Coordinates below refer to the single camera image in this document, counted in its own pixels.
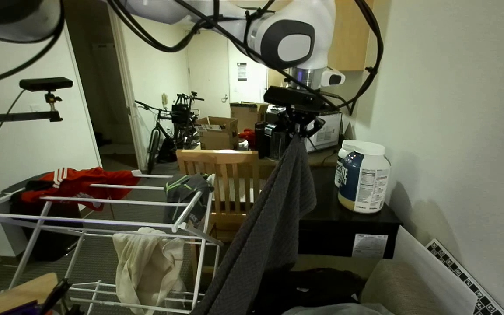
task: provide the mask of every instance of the black desk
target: black desk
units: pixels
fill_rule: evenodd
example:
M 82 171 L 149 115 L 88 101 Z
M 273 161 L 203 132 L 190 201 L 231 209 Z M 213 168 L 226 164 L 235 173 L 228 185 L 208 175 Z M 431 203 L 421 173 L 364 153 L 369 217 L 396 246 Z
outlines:
M 338 201 L 335 168 L 311 168 L 316 186 L 316 208 L 299 222 L 298 253 L 351 257 L 356 235 L 388 235 L 384 258 L 394 255 L 402 222 L 384 205 L 373 214 L 356 213 Z

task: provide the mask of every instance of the beige sofa cushion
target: beige sofa cushion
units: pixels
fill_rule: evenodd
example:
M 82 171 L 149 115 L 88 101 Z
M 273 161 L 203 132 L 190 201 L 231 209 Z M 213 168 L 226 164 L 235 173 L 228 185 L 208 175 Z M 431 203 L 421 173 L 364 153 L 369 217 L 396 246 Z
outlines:
M 412 267 L 389 259 L 378 262 L 360 302 L 379 303 L 394 315 L 443 315 L 434 295 Z

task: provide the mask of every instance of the cream towel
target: cream towel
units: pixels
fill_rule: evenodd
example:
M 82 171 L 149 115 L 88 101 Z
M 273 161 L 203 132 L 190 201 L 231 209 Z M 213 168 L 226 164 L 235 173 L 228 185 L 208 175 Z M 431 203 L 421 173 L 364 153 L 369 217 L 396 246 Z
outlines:
M 159 306 L 170 290 L 184 289 L 179 277 L 184 241 L 164 238 L 164 232 L 150 227 L 141 227 L 138 232 L 149 235 L 115 234 L 112 237 L 119 261 L 116 295 L 122 303 Z M 136 315 L 154 313 L 140 308 L 131 310 Z

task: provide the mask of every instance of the red object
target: red object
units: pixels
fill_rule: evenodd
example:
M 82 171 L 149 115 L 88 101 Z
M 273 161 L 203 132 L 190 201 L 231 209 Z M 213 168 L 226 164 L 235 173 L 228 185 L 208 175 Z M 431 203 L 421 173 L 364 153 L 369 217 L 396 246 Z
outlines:
M 140 174 L 139 170 L 106 171 L 102 168 L 85 170 L 60 168 L 38 179 L 39 181 L 53 182 L 54 184 L 51 188 L 22 192 L 21 200 L 24 202 L 39 202 L 42 196 L 122 199 L 132 190 L 126 188 L 90 187 L 90 185 L 136 185 L 140 181 L 140 177 L 135 176 L 137 174 Z M 104 208 L 104 204 L 100 202 L 78 203 L 97 211 L 102 211 Z
M 256 149 L 256 133 L 254 130 L 246 128 L 238 134 L 238 138 L 248 141 L 248 148 L 250 150 Z

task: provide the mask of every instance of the chair back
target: chair back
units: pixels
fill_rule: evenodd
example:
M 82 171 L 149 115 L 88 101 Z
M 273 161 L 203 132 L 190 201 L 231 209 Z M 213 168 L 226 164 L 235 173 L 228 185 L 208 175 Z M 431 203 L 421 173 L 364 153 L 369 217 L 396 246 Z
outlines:
M 237 214 L 250 211 L 251 180 L 254 200 L 258 199 L 260 175 L 257 151 L 178 150 L 176 151 L 176 157 L 178 158 L 180 172 L 183 174 L 216 174 L 214 184 L 215 212 L 229 213 L 231 211 L 231 189 L 234 196 L 234 211 Z M 244 207 L 240 202 L 240 179 L 244 180 Z M 221 203 L 220 181 L 223 183 L 223 206 Z

